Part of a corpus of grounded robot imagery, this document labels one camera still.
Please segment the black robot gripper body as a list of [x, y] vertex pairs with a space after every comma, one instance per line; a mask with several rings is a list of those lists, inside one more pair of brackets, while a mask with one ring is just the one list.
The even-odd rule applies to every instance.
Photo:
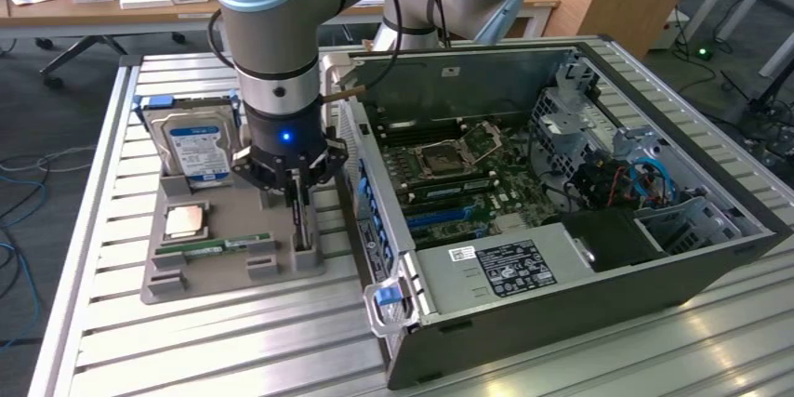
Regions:
[[297, 170], [300, 178], [300, 152], [310, 137], [324, 136], [320, 107], [308, 106], [289, 114], [268, 114], [246, 106], [245, 118], [250, 145], [278, 156], [286, 169]]

